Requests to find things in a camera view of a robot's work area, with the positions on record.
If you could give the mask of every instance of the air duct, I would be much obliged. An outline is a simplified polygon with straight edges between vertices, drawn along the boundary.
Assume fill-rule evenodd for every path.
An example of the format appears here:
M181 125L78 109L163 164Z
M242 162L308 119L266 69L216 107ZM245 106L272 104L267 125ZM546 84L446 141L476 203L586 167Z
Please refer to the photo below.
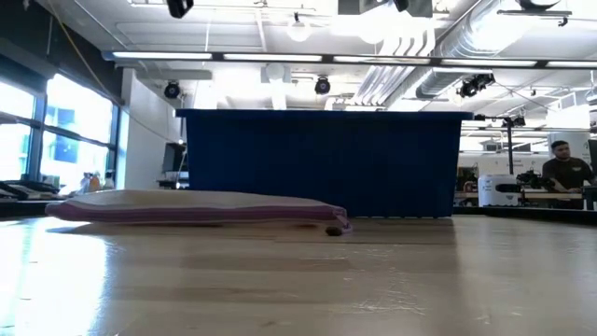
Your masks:
M535 18L498 15L500 9L517 7L515 0L481 0L434 49L432 56L453 58L495 57L533 25ZM416 68L385 102L390 106L409 94L419 99L439 96L465 73Z

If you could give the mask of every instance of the black object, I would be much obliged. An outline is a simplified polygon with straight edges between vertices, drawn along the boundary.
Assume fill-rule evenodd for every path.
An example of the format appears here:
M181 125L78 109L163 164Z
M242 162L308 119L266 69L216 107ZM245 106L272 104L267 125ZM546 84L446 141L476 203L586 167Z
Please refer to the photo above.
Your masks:
M315 83L315 93L317 94L328 94L331 89L331 85L327 80L327 77L319 77L317 83Z
M407 10L409 7L409 0L394 0L394 5L396 5L398 11L401 12Z
M180 95L180 87L178 86L178 82L171 81L166 85L166 89L164 90L164 96L168 99L176 99Z
M550 180L547 177L542 177L541 175L535 174L535 171L533 169L525 173L518 174L516 176L516 179L523 186L529 186L533 189L550 189L553 186L555 186L555 183L553 183L552 180Z
M597 187L590 186L582 189L582 196L587 200L587 210L594 211L595 204L597 202Z
M178 172L178 170L181 168L180 162L183 160L185 149L185 146L176 143L166 144L166 148L164 150L164 162L161 166L162 172ZM187 170L186 160L183 162L182 170Z
M543 10L548 10L548 9L550 9L550 8L558 5L558 3L561 0L553 0L551 2L551 4L549 4L549 5L540 5L540 4L537 4L535 2L535 0L517 0L517 1L521 5L522 9L525 9L525 10L534 10L534 11L543 11Z
M326 233L328 236L340 237L342 236L342 229L337 227L327 227Z
M495 83L493 74L474 75L463 80L463 86L457 92L463 98L473 97L493 83Z
M167 0L166 2L170 15L177 19L182 19L195 5L194 0Z
M562 20L558 22L558 27L564 27L566 24L568 24L568 18L563 17Z

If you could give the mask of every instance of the light stand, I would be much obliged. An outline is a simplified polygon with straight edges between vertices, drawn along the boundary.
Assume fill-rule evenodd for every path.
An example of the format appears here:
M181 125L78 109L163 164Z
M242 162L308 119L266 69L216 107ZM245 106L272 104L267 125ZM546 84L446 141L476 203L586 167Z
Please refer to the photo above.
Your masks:
M484 115L476 115L474 117L475 121L485 121L487 117ZM509 165L509 173L514 175L514 154L512 148L512 127L515 126L515 121L511 117L490 117L490 119L501 119L503 120L502 127L506 126L507 132L507 163ZM524 119L516 118L517 125L521 126L524 124Z

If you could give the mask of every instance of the fluorescent light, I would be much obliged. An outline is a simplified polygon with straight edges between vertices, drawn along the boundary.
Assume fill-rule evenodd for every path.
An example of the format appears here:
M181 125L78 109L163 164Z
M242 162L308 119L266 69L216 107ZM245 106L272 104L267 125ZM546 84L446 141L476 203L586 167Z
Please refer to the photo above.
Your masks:
M478 68L433 68L436 73L451 73L451 74L476 74L489 75L493 73L492 69L478 69Z
M475 60L475 59L462 59L462 60L442 60L444 65L463 65L463 66L519 66L528 67L535 66L536 61L520 61L520 60Z
M205 61L211 60L212 54L209 52L151 52L151 51L113 51L111 52L115 59L130 60L191 60Z
M569 68L595 68L597 61L549 61L546 67L569 67Z
M277 54L224 54L227 61L263 61L263 62L321 62L322 56L318 55L277 55Z
M436 20L448 19L450 17L449 11L434 11L433 18Z
M429 64L426 58L408 58L408 57L384 57L384 56L334 56L334 62L337 63L391 63L391 64Z

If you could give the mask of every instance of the small dark object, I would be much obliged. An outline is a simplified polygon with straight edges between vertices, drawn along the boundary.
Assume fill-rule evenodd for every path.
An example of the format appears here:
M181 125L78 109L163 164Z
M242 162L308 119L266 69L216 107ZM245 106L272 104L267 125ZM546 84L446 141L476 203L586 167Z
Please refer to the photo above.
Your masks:
M477 93L487 89L487 86L492 85L493 83L495 83L493 74L474 75L473 77L463 80L463 86L457 93L463 98L473 97Z
M396 5L398 11L401 12L407 10L409 7L409 0L394 0L394 5Z
M560 22L558 22L558 27L563 27L566 24L568 24L568 18L563 17L562 20Z
M339 237L342 236L342 229L337 227L327 227L326 233L328 236Z
M180 87L178 86L178 82L171 81L166 86L164 90L164 96L168 99L176 99L180 95Z
M195 5L194 0L167 0L167 3L170 16L176 19L182 19Z
M328 94L331 89L331 85L327 80L327 77L319 77L317 83L315 83L315 93L317 94Z

